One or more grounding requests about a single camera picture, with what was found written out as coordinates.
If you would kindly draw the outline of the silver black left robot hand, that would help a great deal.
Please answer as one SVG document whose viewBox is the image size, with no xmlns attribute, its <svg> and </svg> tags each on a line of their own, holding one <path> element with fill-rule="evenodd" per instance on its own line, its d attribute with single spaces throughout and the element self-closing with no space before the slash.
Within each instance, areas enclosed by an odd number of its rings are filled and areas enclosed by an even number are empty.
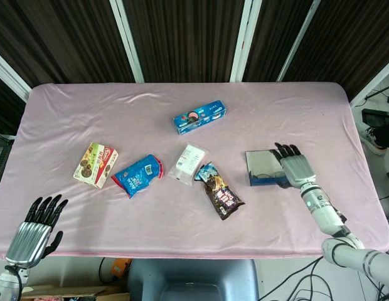
<svg viewBox="0 0 389 301">
<path fill-rule="evenodd" d="M 58 248 L 63 232 L 58 231 L 53 241 L 50 238 L 67 204 L 68 200 L 63 199 L 61 194 L 39 197 L 33 202 L 6 252 L 5 259 L 10 268 L 33 268 Z"/>
</svg>

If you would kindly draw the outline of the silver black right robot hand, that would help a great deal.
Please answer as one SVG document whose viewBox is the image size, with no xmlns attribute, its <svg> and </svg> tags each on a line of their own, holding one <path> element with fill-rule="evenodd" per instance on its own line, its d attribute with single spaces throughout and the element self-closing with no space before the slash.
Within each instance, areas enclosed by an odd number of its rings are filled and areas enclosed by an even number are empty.
<svg viewBox="0 0 389 301">
<path fill-rule="evenodd" d="M 271 149 L 270 153 L 281 165 L 287 181 L 292 187 L 301 189 L 306 184 L 316 183 L 315 172 L 296 145 L 278 142 L 275 142 L 274 145 L 275 149 Z"/>
</svg>

